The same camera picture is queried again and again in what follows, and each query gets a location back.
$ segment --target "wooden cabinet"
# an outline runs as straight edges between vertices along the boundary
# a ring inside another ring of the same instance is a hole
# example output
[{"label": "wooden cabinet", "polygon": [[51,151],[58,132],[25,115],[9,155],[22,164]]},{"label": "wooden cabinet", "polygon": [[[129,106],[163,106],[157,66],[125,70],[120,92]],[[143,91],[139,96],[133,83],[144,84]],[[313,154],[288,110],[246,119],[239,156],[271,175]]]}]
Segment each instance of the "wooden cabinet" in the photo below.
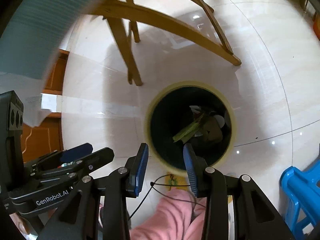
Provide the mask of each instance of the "wooden cabinet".
[{"label": "wooden cabinet", "polygon": [[[52,67],[43,93],[62,95],[68,55],[68,51],[59,50],[59,56]],[[54,150],[63,150],[61,113],[51,113],[38,127],[23,124],[21,150],[24,162],[31,161]]]}]

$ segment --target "black cable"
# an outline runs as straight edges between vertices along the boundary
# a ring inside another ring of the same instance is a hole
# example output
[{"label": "black cable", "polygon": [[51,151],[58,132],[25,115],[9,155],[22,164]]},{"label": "black cable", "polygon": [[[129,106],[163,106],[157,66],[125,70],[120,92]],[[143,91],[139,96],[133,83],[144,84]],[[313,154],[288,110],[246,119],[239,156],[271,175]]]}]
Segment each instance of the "black cable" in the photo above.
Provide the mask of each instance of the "black cable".
[{"label": "black cable", "polygon": [[161,178],[163,178],[163,177],[166,177],[166,176],[172,176],[172,174],[167,174],[167,175],[163,175],[163,176],[161,176],[161,177],[159,177],[159,178],[157,178],[156,180],[155,180],[155,182],[150,182],[150,189],[148,190],[148,192],[146,193],[146,195],[144,196],[144,198],[141,200],[141,202],[140,202],[140,204],[137,206],[137,208],[135,209],[135,211],[133,211],[133,213],[130,215],[130,217],[129,217],[129,219],[128,220],[130,220],[132,217],[133,217],[133,215],[138,211],[138,209],[140,208],[140,206],[142,205],[142,203],[145,201],[145,199],[147,198],[147,196],[149,195],[149,193],[150,193],[150,191],[151,191],[151,189],[154,189],[156,192],[158,192],[159,194],[161,194],[162,196],[165,196],[165,197],[167,197],[167,198],[170,198],[170,199],[172,199],[172,200],[178,200],[178,201],[183,201],[183,202],[189,202],[189,203],[193,203],[193,204],[196,204],[196,205],[200,205],[200,206],[202,206],[202,207],[204,207],[205,208],[205,206],[204,205],[202,205],[202,204],[199,204],[199,203],[197,203],[197,202],[193,202],[193,201],[189,201],[189,200],[182,200],[182,199],[177,199],[177,198],[172,198],[172,197],[169,197],[169,196],[167,196],[167,195],[165,195],[165,194],[163,194],[163,193],[161,193],[160,191],[158,191],[157,189],[155,189],[153,186],[154,185],[159,185],[159,186],[170,186],[170,187],[189,187],[190,185],[170,185],[170,184],[158,184],[158,183],[156,183],[159,179],[161,179]]},{"label": "black cable", "polygon": [[164,196],[164,197],[170,198],[170,199],[172,199],[172,200],[179,200],[179,201],[183,201],[183,202],[193,203],[193,204],[196,204],[196,205],[199,205],[199,206],[202,206],[202,207],[204,207],[204,208],[205,208],[205,206],[204,206],[204,205],[199,204],[199,203],[197,203],[197,202],[193,202],[193,201],[189,201],[189,200],[182,200],[182,199],[178,199],[178,198],[169,197],[169,196],[167,196],[167,195],[165,195],[165,194],[161,193],[160,191],[158,191],[156,188],[154,188],[154,187],[153,187],[153,185],[152,185],[152,183],[153,183],[153,182],[150,182],[150,186],[151,186],[151,188],[153,188],[156,192],[160,193],[160,194],[161,194],[162,196]]}]

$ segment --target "blue plastic stool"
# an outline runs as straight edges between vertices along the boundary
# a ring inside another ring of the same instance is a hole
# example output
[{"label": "blue plastic stool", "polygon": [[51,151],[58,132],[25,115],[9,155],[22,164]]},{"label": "blue plastic stool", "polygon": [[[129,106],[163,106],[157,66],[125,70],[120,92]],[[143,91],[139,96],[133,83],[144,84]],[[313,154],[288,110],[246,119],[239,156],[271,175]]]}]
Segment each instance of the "blue plastic stool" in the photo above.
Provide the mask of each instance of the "blue plastic stool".
[{"label": "blue plastic stool", "polygon": [[[281,187],[290,201],[285,222],[292,231],[296,240],[305,239],[303,228],[309,223],[314,227],[320,221],[320,160],[308,171],[300,171],[296,167],[287,168],[281,175]],[[297,223],[300,208],[306,218]]]}]

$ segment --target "yellow rim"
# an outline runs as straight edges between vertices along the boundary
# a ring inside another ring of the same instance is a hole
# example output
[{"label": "yellow rim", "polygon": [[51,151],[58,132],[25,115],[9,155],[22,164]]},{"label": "yellow rim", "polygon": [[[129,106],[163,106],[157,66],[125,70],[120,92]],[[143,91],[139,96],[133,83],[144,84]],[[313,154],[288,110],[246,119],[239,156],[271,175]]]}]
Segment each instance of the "yellow rim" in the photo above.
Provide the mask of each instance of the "yellow rim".
[{"label": "yellow rim", "polygon": [[147,144],[149,146],[149,151],[152,152],[152,154],[154,156],[157,157],[157,159],[160,161],[161,165],[170,173],[178,175],[178,176],[187,176],[187,172],[181,169],[177,169],[174,166],[170,165],[169,163],[167,163],[164,159],[162,159],[162,157],[158,154],[158,152],[156,151],[153,143],[152,143],[152,139],[151,139],[151,133],[150,133],[150,123],[151,123],[151,117],[153,115],[153,111],[156,107],[156,105],[161,101],[162,98],[164,98],[167,94],[169,94],[170,92],[172,92],[173,90],[182,88],[182,87],[199,87],[205,90],[208,90],[209,92],[213,93],[214,95],[216,95],[224,104],[224,106],[226,107],[229,116],[230,116],[230,122],[231,122],[231,137],[230,137],[230,141],[228,144],[228,147],[225,151],[225,153],[221,156],[221,158],[216,161],[214,164],[212,164],[211,166],[213,167],[217,167],[219,166],[227,157],[227,155],[230,154],[232,148],[233,148],[233,144],[236,138],[236,117],[233,113],[232,107],[229,104],[228,100],[226,99],[226,97],[217,89],[215,89],[212,86],[209,86],[205,83],[202,82],[198,82],[198,81],[182,81],[182,82],[178,82],[178,83],[174,83],[168,87],[166,87],[165,89],[163,89],[160,93],[158,93],[156,95],[156,97],[151,101],[151,103],[148,106],[148,109],[146,111],[146,115],[145,115],[145,121],[144,121],[144,134],[145,134],[145,138],[147,140]]}]

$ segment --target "wooden frame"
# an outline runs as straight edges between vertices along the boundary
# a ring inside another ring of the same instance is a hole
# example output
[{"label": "wooden frame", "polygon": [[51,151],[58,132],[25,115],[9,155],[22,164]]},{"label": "wooden frame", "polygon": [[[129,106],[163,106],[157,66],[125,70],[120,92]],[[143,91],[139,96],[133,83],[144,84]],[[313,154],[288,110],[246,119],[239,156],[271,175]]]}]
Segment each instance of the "wooden frame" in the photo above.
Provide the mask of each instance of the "wooden frame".
[{"label": "wooden frame", "polygon": [[[210,40],[192,26],[169,15],[136,5],[133,0],[126,0],[126,2],[119,0],[105,0],[91,12],[93,15],[102,15],[108,20],[116,44],[118,45],[120,53],[122,54],[128,68],[129,84],[132,84],[133,79],[137,86],[142,85],[140,74],[131,50],[131,31],[133,32],[135,42],[140,41],[137,22],[142,22],[179,35],[217,54],[235,66],[241,65],[241,60],[233,54],[232,48],[223,30],[213,16],[213,8],[203,0],[191,1],[199,5],[204,10],[213,28],[217,32],[222,45]],[[130,21],[128,36],[126,36],[125,33],[122,21],[123,18]]]}]

